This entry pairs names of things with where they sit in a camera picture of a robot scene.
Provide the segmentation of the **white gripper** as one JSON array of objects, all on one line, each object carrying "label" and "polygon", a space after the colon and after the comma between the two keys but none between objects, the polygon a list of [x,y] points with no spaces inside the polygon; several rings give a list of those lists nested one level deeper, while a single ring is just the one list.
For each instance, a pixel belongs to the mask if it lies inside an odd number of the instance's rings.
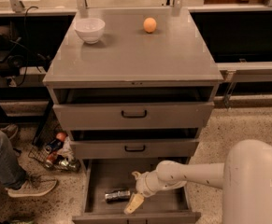
[{"label": "white gripper", "polygon": [[161,191],[164,187],[164,182],[159,179],[157,172],[140,173],[138,171],[132,172],[132,176],[136,180],[136,191],[133,193],[129,203],[124,208],[124,214],[131,215],[137,208],[144,203],[144,198],[149,198]]}]

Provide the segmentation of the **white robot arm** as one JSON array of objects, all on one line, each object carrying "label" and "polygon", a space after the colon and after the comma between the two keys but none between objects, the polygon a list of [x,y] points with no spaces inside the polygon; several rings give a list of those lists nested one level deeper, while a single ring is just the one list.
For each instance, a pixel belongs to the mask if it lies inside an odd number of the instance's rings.
[{"label": "white robot arm", "polygon": [[222,190],[222,224],[272,224],[272,146],[265,142],[240,141],[223,163],[161,161],[153,171],[133,176],[136,193],[124,209],[127,215],[157,192],[193,182]]}]

